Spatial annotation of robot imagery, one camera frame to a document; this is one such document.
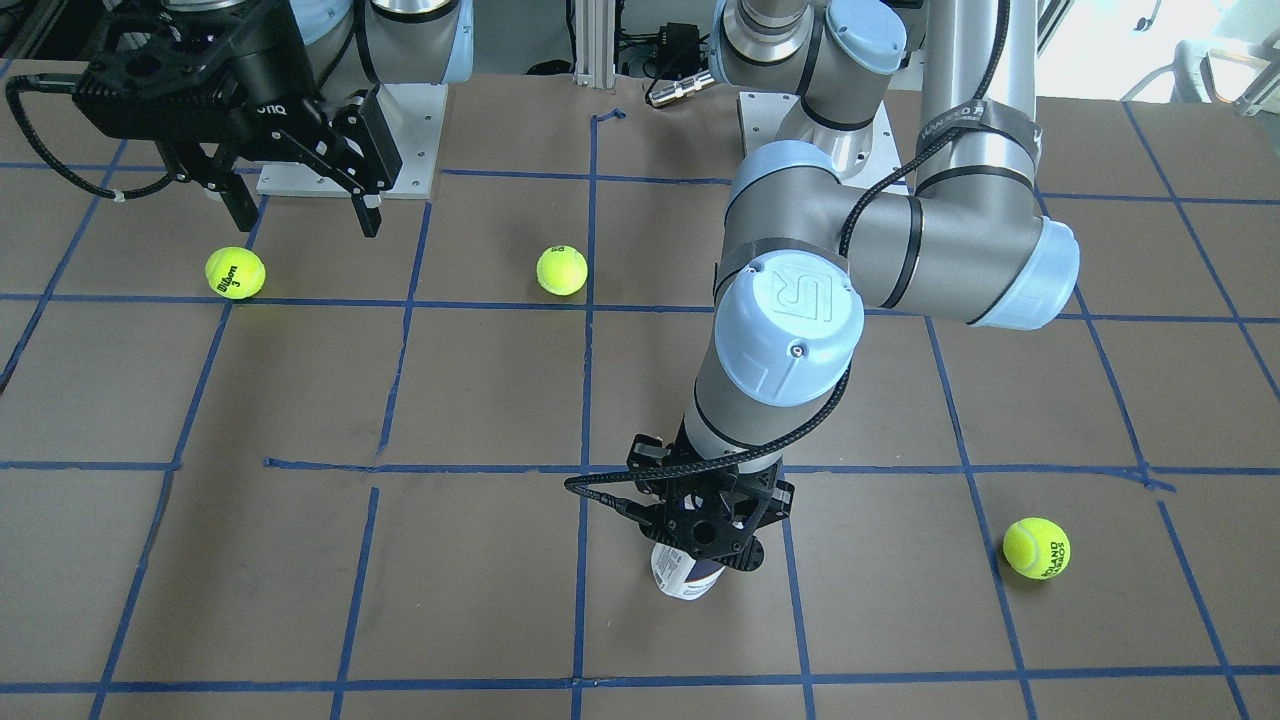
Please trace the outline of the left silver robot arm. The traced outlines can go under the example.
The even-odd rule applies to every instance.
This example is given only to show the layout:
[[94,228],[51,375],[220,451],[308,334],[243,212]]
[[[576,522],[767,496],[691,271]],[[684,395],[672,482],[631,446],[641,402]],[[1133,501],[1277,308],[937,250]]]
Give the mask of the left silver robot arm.
[[908,195],[870,183],[870,143],[908,31],[882,1],[724,1],[716,77],[795,92],[724,213],[714,324],[643,527],[719,539],[773,515],[774,471],[847,379],[865,307],[1033,331],[1075,287],[1080,250],[1036,213],[1033,1],[925,5],[922,128]]

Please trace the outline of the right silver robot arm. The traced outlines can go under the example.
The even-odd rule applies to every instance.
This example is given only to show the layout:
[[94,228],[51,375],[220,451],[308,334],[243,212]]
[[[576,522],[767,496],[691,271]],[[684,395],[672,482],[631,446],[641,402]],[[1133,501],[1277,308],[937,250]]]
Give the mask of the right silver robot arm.
[[346,191],[361,231],[403,167],[389,88],[470,76],[465,1],[165,1],[156,18],[175,86],[152,92],[166,169],[216,193],[246,231],[259,217],[239,159],[294,161]]

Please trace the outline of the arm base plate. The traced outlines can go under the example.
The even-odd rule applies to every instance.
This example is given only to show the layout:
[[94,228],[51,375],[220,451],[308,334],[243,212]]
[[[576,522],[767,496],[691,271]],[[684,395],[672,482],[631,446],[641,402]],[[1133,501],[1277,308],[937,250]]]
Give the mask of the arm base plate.
[[[387,118],[402,167],[393,187],[381,199],[429,200],[445,118],[448,85],[385,85],[379,102]],[[347,199],[334,181],[297,163],[266,164],[256,190],[260,195],[310,199]]]
[[832,129],[813,120],[794,94],[739,94],[742,150],[746,155],[774,141],[799,141],[818,147],[832,161],[840,182],[868,188],[905,161],[884,105],[859,129]]

